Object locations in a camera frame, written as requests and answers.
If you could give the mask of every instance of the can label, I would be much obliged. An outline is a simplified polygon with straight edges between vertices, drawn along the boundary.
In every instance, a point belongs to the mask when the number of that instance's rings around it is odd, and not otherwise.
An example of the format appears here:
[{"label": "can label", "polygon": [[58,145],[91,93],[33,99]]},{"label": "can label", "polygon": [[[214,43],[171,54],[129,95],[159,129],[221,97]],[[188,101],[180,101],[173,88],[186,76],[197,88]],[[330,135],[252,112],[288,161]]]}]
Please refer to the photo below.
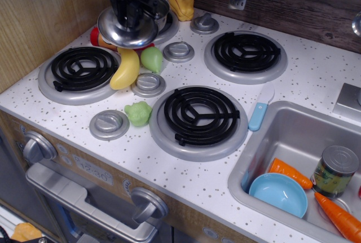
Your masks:
[{"label": "can label", "polygon": [[336,198],[343,194],[351,177],[352,175],[350,174],[342,175],[333,172],[326,167],[323,161],[320,161],[311,177],[311,181],[314,184],[313,189],[315,191],[327,197]]}]

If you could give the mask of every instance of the sink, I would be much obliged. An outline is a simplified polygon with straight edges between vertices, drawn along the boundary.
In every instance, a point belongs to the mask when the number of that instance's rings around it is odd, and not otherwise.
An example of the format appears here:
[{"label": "sink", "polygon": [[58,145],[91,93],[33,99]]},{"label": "sink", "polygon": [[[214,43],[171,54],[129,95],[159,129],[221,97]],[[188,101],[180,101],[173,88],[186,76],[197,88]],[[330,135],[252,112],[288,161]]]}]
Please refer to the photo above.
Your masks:
[{"label": "sink", "polygon": [[[269,105],[260,130],[254,132],[228,179],[228,188],[241,204],[302,232],[320,242],[349,242],[306,190],[308,208],[301,219],[248,194],[253,180],[267,172],[277,157],[311,177],[322,152],[330,145],[351,149],[361,160],[361,127],[312,111],[295,103]],[[335,203],[361,220],[361,167]]]}]

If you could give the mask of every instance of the oven door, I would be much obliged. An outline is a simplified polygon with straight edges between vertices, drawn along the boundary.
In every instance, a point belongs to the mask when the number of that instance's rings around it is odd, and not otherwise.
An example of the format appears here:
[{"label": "oven door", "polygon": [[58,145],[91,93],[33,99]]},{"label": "oven door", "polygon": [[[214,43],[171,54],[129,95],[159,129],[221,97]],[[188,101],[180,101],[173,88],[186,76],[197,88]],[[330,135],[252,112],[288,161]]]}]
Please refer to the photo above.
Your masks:
[{"label": "oven door", "polygon": [[[93,186],[92,194],[89,195],[82,185],[40,163],[30,167],[27,171],[27,180],[47,197],[70,243],[172,242],[170,226],[159,220],[152,224],[151,220],[136,224],[131,219],[130,212],[135,209],[135,206],[118,197],[111,197],[111,193],[107,193],[100,187],[98,187],[100,189],[98,193],[106,196],[99,198],[103,201],[101,202],[104,207],[102,210],[93,205],[100,202],[97,202],[95,197],[90,197],[96,196],[96,186]],[[115,211],[118,212],[116,217],[109,214]]]}]

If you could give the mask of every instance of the faucet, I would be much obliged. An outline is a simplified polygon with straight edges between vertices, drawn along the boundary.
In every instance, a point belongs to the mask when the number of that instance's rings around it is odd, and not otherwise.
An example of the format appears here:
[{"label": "faucet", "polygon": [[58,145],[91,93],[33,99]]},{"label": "faucet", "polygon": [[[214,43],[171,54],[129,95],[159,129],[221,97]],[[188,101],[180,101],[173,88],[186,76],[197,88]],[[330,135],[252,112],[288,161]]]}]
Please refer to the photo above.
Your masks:
[{"label": "faucet", "polygon": [[361,122],[361,88],[344,83],[333,113]]}]

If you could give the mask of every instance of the wooden backsplash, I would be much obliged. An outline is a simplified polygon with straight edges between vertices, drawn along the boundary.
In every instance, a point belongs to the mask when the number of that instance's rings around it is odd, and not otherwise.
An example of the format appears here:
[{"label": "wooden backsplash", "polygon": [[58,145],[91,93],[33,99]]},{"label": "wooden backsplash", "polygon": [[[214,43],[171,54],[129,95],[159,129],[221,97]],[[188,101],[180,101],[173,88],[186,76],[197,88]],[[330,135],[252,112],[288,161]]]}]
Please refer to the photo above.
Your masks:
[{"label": "wooden backsplash", "polygon": [[[109,0],[0,0],[0,92],[96,23]],[[351,28],[361,0],[195,0],[195,7],[361,53]]]},{"label": "wooden backsplash", "polygon": [[197,8],[361,53],[361,37],[351,23],[361,0],[247,0],[243,11],[229,0],[195,0]]}]

